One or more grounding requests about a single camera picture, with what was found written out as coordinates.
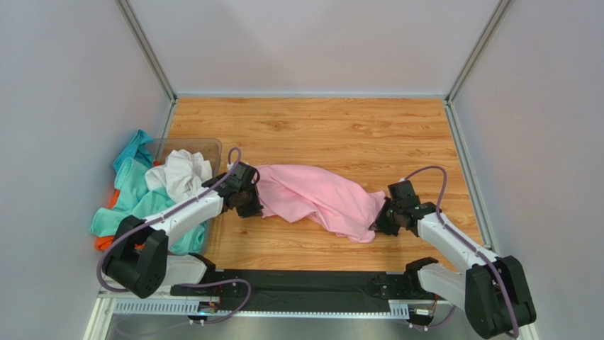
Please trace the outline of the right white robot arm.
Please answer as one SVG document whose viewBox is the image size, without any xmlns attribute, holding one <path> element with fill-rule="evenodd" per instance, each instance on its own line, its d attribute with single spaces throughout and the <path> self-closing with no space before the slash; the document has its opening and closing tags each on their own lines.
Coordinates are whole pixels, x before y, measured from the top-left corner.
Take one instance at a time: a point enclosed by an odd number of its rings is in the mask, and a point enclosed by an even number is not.
<svg viewBox="0 0 604 340">
<path fill-rule="evenodd" d="M 518 335 L 537 312 L 522 264 L 514 256 L 499 256 L 472 241 L 444 215 L 439 205 L 421 202 L 409 180 L 388 186 L 371 228 L 396 236 L 401 230 L 433 245 L 456 268 L 425 257 L 406 264 L 403 288 L 409 293 L 432 293 L 464 312 L 483 339 Z"/>
</svg>

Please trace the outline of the pink t shirt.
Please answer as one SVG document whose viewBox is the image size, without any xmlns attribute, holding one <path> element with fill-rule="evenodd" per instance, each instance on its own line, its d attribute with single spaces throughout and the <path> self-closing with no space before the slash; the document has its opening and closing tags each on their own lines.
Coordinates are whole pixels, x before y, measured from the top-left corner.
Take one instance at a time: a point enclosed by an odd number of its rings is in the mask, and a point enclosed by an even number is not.
<svg viewBox="0 0 604 340">
<path fill-rule="evenodd" d="M 294 223 L 308 218 L 326 231 L 359 244 L 375 239 L 370 226 L 385 203 L 383 191 L 369 193 L 358 183 L 305 165 L 258 166 L 262 216 Z"/>
</svg>

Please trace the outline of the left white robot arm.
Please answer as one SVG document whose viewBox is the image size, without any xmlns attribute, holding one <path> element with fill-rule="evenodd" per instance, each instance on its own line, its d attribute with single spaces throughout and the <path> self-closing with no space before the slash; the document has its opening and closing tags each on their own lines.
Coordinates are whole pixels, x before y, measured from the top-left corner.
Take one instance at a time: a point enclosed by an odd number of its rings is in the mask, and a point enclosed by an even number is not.
<svg viewBox="0 0 604 340">
<path fill-rule="evenodd" d="M 235 162 L 229 171 L 204 182 L 186 200 L 139 219 L 125 217 L 103 253 L 96 275 L 103 288 L 148 298 L 163 285 L 201 282 L 206 265 L 192 253 L 172 256 L 170 247 L 200 224 L 236 210 L 241 218 L 261 215 L 259 170 Z"/>
</svg>

